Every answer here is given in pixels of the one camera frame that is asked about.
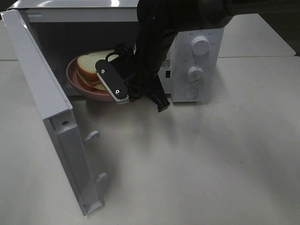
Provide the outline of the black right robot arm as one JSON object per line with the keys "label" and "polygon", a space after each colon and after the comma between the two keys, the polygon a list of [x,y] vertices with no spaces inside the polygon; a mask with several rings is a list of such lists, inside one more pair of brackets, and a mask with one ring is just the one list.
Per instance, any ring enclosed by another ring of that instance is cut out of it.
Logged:
{"label": "black right robot arm", "polygon": [[223,28],[236,15],[299,9],[297,0],[141,0],[134,47],[117,45],[113,60],[96,62],[96,73],[116,103],[146,96],[161,112],[170,103],[158,71],[179,32]]}

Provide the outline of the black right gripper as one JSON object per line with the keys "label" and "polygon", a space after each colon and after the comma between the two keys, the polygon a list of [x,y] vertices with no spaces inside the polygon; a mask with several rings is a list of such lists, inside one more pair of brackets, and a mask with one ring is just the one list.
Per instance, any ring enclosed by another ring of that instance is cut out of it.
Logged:
{"label": "black right gripper", "polygon": [[158,112],[166,110],[168,101],[157,72],[149,72],[134,59],[132,50],[124,44],[95,64],[96,74],[117,104],[136,101],[146,96],[157,105]]}

